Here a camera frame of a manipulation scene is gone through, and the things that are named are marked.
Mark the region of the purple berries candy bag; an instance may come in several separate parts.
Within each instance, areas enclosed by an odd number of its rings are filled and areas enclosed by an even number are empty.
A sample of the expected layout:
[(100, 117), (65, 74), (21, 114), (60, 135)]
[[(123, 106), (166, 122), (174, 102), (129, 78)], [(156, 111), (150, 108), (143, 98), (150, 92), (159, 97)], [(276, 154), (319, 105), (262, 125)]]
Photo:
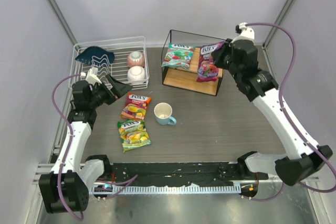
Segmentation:
[(224, 41), (216, 44), (204, 45), (200, 49), (196, 82), (215, 82), (218, 79), (219, 69), (214, 65), (213, 52), (219, 50)]

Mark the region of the light blue mug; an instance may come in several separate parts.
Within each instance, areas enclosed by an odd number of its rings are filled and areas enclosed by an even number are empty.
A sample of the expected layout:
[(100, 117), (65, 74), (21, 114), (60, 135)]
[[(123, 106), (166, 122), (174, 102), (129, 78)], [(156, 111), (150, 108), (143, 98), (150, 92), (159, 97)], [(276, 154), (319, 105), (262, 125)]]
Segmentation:
[(154, 107), (155, 119), (160, 125), (175, 125), (177, 120), (172, 117), (172, 107), (168, 103), (158, 103)]

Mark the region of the teal mint candy bag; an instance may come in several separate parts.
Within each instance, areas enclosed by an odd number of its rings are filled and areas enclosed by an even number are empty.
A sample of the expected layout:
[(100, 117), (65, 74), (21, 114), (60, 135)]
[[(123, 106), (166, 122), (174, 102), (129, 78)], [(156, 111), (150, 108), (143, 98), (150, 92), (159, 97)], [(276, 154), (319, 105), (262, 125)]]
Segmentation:
[(182, 68), (188, 70), (195, 47), (169, 43), (161, 67)]

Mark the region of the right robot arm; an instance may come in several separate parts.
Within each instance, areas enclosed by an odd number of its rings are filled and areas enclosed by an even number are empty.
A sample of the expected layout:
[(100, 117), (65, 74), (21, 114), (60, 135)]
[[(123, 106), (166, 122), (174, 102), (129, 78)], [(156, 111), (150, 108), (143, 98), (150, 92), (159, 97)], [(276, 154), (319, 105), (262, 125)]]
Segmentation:
[(285, 154), (244, 155), (247, 169), (277, 175), (293, 186), (319, 171), (332, 149), (314, 140), (279, 98), (279, 86), (270, 72), (258, 67), (258, 49), (250, 40), (227, 39), (211, 53), (215, 66), (229, 71), (241, 93), (257, 107), (278, 135)]

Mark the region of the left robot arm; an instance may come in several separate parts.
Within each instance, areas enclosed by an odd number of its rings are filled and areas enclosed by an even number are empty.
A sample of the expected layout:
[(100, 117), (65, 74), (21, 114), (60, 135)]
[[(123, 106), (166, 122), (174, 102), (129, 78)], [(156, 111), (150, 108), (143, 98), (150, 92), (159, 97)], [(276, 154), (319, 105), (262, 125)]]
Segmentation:
[(106, 75), (111, 84), (108, 88), (95, 74), (86, 74), (83, 80), (72, 85), (71, 110), (62, 115), (67, 125), (67, 133), (58, 158), (47, 174), (42, 174), (39, 189), (45, 209), (49, 214), (68, 212), (79, 221), (89, 203), (89, 189), (96, 180), (111, 172), (106, 155), (90, 156), (80, 165), (86, 142), (92, 133), (97, 117), (96, 109), (111, 105), (126, 95), (132, 86)]

